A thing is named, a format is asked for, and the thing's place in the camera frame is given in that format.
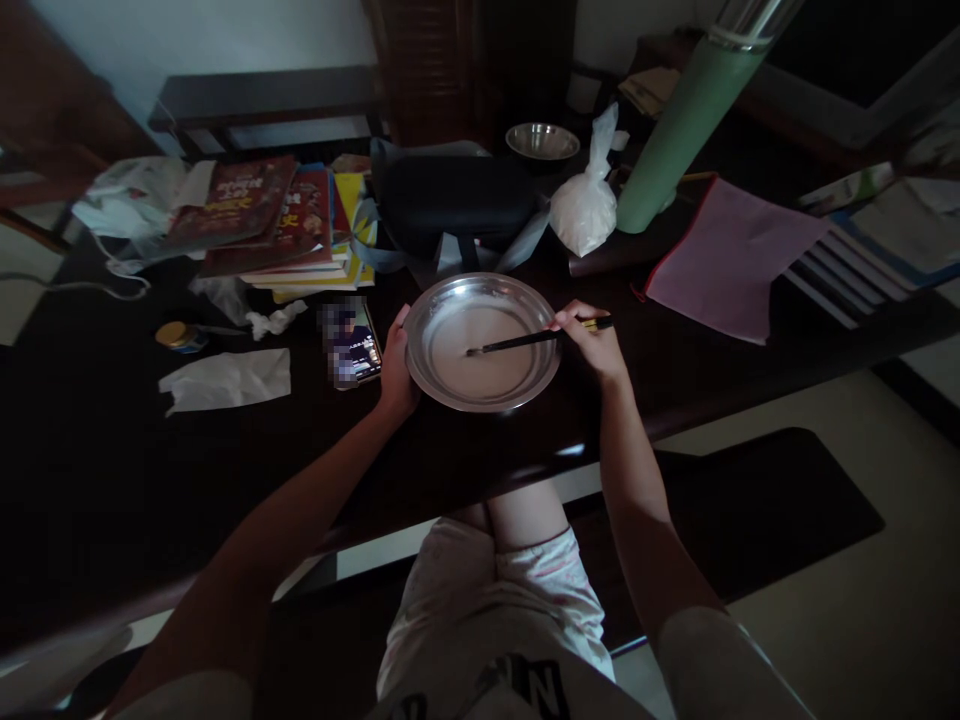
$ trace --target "stainless steel bowl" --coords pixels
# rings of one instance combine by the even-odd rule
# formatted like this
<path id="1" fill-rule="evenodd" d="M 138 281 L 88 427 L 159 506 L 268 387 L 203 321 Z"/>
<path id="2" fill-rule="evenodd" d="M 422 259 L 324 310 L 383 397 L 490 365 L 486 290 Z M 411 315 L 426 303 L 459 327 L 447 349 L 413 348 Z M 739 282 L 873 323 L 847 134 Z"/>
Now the stainless steel bowl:
<path id="1" fill-rule="evenodd" d="M 511 410 L 535 398 L 553 379 L 560 364 L 559 343 L 548 340 L 530 345 L 532 360 L 529 370 L 509 391 L 491 397 L 465 396 L 441 379 L 434 367 L 433 345 L 445 329 L 451 331 L 450 324 L 459 321 L 458 314 L 462 310 L 479 307 L 506 313 L 523 326 L 524 333 L 539 332 L 554 315 L 540 293 L 511 277 L 496 273 L 457 275 L 424 292 L 410 309 L 403 325 L 408 335 L 407 367 L 410 376 L 427 395 L 455 410 L 484 413 Z"/>
<path id="2" fill-rule="evenodd" d="M 566 160 L 580 152 L 580 141 L 569 130 L 546 123 L 523 123 L 507 130 L 507 145 L 534 160 Z"/>

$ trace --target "green thermos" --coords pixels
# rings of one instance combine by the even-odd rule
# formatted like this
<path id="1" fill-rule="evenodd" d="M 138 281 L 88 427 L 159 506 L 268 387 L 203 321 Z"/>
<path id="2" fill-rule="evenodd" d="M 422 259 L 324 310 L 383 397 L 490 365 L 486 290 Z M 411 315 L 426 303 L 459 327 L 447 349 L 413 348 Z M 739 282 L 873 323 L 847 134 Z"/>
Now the green thermos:
<path id="1" fill-rule="evenodd" d="M 680 178 L 802 2 L 727 0 L 697 44 L 620 194 L 618 230 L 641 233 L 669 207 Z"/>

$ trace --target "hand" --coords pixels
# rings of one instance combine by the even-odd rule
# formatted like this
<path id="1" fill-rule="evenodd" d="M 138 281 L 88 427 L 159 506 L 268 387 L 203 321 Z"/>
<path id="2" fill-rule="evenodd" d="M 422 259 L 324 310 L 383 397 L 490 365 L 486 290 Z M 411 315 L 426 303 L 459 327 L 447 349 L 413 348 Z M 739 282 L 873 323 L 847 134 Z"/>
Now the hand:
<path id="1" fill-rule="evenodd" d="M 623 361 L 623 353 L 620 352 L 616 330 L 607 328 L 606 330 L 590 332 L 580 324 L 581 320 L 592 320 L 593 318 L 606 317 L 609 314 L 606 310 L 600 310 L 579 300 L 574 300 L 557 313 L 548 327 L 551 330 L 563 328 L 567 335 L 580 346 L 580 351 L 587 362 L 597 371 L 602 383 L 629 382 L 630 376 L 627 373 L 627 365 Z"/>
<path id="2" fill-rule="evenodd" d="M 387 348 L 380 372 L 380 402 L 377 404 L 378 410 L 400 423 L 410 417 L 420 400 L 420 388 L 410 379 L 407 370 L 407 331 L 403 329 L 403 321 L 409 312 L 409 305 L 400 308 L 387 333 Z"/>

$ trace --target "chopsticks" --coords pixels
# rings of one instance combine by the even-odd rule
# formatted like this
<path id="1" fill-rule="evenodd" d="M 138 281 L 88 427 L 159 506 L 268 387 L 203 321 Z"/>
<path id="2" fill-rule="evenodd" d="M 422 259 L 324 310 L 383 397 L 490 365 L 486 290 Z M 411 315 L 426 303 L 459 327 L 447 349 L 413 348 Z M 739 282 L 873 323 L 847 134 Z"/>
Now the chopsticks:
<path id="1" fill-rule="evenodd" d="M 580 324 L 590 332 L 597 332 L 597 330 L 613 327 L 613 316 L 606 315 L 604 317 L 594 318 L 592 320 L 583 320 Z M 543 342 L 545 340 L 553 340 L 557 337 L 557 332 L 559 331 L 542 330 L 538 333 L 533 333 L 532 335 L 523 335 L 522 337 L 513 338 L 512 340 L 503 340 L 501 342 L 484 345 L 483 347 L 479 348 L 470 348 L 467 350 L 467 357 L 483 355 L 488 352 L 496 352 L 497 350 L 509 350 L 510 348 L 523 347 L 524 345 L 533 345 L 534 343 Z"/>

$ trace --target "pink folder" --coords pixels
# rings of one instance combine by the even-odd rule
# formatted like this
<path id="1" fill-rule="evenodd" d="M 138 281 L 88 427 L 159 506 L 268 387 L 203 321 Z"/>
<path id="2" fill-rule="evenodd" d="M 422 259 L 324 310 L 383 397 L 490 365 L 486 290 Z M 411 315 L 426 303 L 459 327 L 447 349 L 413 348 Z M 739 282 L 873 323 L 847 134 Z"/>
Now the pink folder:
<path id="1" fill-rule="evenodd" d="M 686 237 L 654 268 L 644 293 L 707 327 L 765 345 L 770 284 L 826 232 L 824 220 L 716 178 Z"/>

